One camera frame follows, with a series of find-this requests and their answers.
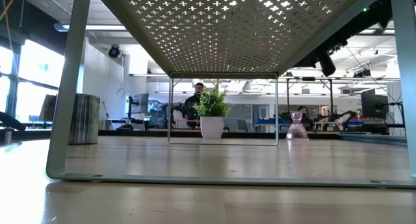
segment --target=hole pattern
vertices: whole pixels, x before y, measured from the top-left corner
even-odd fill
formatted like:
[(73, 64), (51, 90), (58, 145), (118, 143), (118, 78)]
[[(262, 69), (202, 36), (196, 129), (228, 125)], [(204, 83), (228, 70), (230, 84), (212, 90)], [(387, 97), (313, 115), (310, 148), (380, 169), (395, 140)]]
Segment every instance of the hole pattern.
[(125, 0), (170, 71), (273, 72), (347, 0)]

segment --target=pink glass vase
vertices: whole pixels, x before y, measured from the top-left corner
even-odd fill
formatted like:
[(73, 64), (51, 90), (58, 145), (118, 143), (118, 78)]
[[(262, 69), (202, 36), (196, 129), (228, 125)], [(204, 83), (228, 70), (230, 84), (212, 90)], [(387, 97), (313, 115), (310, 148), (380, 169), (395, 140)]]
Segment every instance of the pink glass vase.
[(302, 124), (302, 112), (301, 111), (294, 111), (291, 113), (293, 123), (289, 127), (289, 130), (286, 134), (286, 139), (288, 140), (309, 140), (307, 137), (307, 132)]

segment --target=white pot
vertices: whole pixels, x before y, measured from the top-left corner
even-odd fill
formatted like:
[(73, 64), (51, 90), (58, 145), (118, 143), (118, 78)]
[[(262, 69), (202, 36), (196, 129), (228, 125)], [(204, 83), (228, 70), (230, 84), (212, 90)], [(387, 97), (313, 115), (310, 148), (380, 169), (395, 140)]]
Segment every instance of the white pot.
[(204, 139), (221, 139), (223, 117), (201, 117), (201, 133)]

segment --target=person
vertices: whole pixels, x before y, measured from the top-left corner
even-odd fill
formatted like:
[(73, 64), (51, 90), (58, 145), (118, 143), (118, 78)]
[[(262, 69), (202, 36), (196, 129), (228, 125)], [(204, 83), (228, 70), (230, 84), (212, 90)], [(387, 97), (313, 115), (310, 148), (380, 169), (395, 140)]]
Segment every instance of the person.
[(309, 118), (309, 111), (307, 110), (307, 107), (304, 105), (301, 105), (298, 107), (298, 111), (302, 112), (302, 124), (304, 125), (305, 129), (307, 131), (312, 131), (313, 121)]
[[(194, 105), (198, 105), (201, 99), (201, 93), (203, 92), (203, 84), (197, 83), (195, 84), (195, 94), (192, 97), (189, 97), (184, 104), (182, 117), (187, 120), (195, 120), (199, 119), (198, 113), (196, 112)], [(199, 123), (194, 121), (188, 121), (187, 125), (192, 127), (193, 129), (198, 128), (200, 126)]]

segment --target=metal trash can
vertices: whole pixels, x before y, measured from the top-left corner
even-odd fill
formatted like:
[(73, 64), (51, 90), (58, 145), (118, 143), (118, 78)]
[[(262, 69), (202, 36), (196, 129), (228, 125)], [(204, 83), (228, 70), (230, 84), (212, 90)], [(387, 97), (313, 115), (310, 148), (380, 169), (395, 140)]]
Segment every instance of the metal trash can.
[(98, 142), (99, 97), (77, 94), (73, 105), (70, 139), (68, 144)]

